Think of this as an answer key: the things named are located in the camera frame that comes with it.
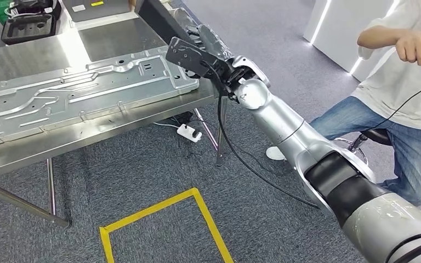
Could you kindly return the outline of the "person's left hand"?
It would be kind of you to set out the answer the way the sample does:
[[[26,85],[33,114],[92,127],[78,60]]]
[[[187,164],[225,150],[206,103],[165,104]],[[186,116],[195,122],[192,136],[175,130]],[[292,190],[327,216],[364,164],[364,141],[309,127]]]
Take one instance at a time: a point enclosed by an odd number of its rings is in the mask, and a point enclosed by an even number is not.
[[[402,61],[417,63],[421,66],[421,32],[400,30],[395,48]]]

